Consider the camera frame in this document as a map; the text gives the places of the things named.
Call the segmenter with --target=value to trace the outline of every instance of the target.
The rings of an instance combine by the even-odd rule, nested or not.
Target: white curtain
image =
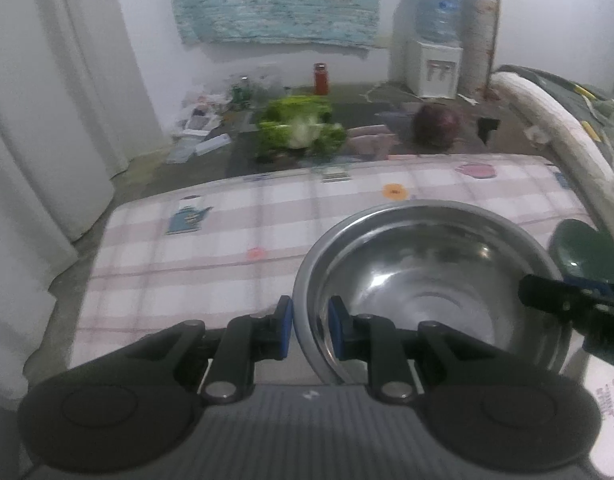
[[[146,112],[137,121],[144,142],[123,136],[117,118],[130,110],[122,99],[105,106],[104,80],[92,77],[70,20],[66,0],[0,0],[1,402],[26,393],[23,365],[55,303],[47,288],[77,260],[71,240],[110,203],[109,177],[165,143],[150,104],[151,122]]]

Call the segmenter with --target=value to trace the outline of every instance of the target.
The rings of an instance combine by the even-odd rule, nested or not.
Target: white box
[[[407,85],[418,97],[456,98],[462,49],[411,40],[405,62]]]

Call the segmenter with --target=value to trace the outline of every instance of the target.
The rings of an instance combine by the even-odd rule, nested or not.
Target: pink and white plaid tablecloth
[[[209,328],[265,312],[291,294],[314,242],[347,216],[392,198],[456,200],[498,213],[543,246],[566,218],[591,223],[557,168],[525,155],[427,155],[200,184],[120,206],[94,263],[70,366],[185,319]],[[400,190],[391,193],[389,190]],[[200,230],[166,235],[178,201],[204,196]]]

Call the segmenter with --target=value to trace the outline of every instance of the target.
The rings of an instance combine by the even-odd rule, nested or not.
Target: floor
[[[341,117],[337,120],[346,127],[360,125],[352,124],[353,121],[358,120],[359,108],[349,105],[367,102],[386,103],[393,110],[401,110],[403,104],[417,101],[417,98],[409,94],[406,89],[390,85],[372,86],[371,84],[333,86],[329,97],[333,103],[342,105],[339,108],[342,110]],[[487,145],[488,151],[527,155],[542,154],[537,152],[522,134],[525,126],[522,121],[506,108],[495,103],[472,107],[462,99],[453,103],[458,105],[463,112],[464,127],[472,136],[475,134],[477,117],[487,116],[501,120],[498,131]],[[49,292],[56,297],[56,305],[40,348],[29,358],[24,368],[24,374],[31,385],[65,371],[67,368],[69,349],[89,273],[104,232],[104,226],[114,209],[123,203],[170,190],[239,174],[256,173],[256,168],[249,163],[250,157],[243,153],[243,142],[236,142],[239,136],[245,136],[241,140],[247,142],[252,138],[252,134],[247,132],[250,130],[247,127],[250,116],[250,112],[239,112],[229,121],[230,126],[225,126],[218,132],[226,131],[232,136],[234,143],[229,146],[200,157],[193,156],[184,164],[164,164],[168,149],[140,156],[132,160],[127,171],[112,179],[116,188],[113,201],[90,231],[74,243],[80,255],[77,263],[58,276],[50,286]],[[370,116],[362,119],[364,124],[371,124],[371,121]]]

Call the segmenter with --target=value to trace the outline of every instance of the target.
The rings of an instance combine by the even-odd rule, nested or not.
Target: metal bolt
[[[236,391],[236,385],[227,381],[215,381],[204,389],[204,392],[214,399],[229,399]]]
[[[411,384],[401,383],[400,381],[391,381],[383,384],[381,391],[391,399],[407,399],[407,397],[414,393]]]

